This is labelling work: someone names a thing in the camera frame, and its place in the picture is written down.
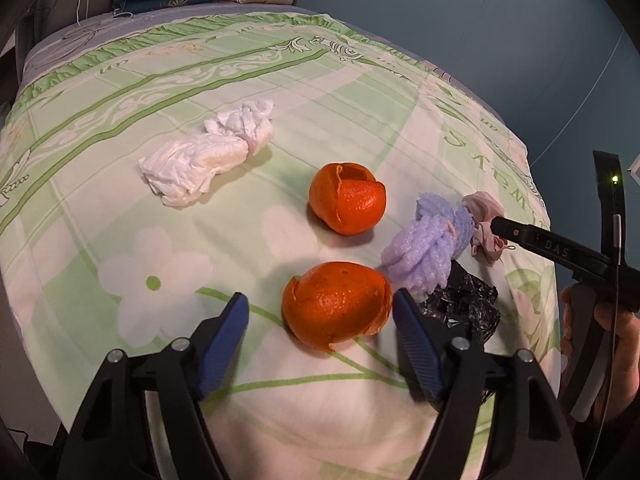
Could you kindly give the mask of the right hand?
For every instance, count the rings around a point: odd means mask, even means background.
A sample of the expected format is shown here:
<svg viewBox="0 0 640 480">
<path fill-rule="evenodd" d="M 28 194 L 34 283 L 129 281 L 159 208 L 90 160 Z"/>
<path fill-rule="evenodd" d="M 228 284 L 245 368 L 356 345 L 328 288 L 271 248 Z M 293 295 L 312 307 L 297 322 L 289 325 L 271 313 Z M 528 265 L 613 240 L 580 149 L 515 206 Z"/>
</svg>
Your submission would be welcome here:
<svg viewBox="0 0 640 480">
<path fill-rule="evenodd" d="M 570 361 L 573 353 L 574 324 L 570 286 L 562 290 L 560 300 L 564 307 L 561 353 Z M 597 422 L 610 422 L 620 416 L 634 402 L 639 390 L 639 319 L 633 313 L 621 310 L 617 315 L 615 333 L 618 343 L 614 352 L 608 408 L 604 408 L 606 387 L 603 386 L 592 410 L 593 418 Z"/>
</svg>

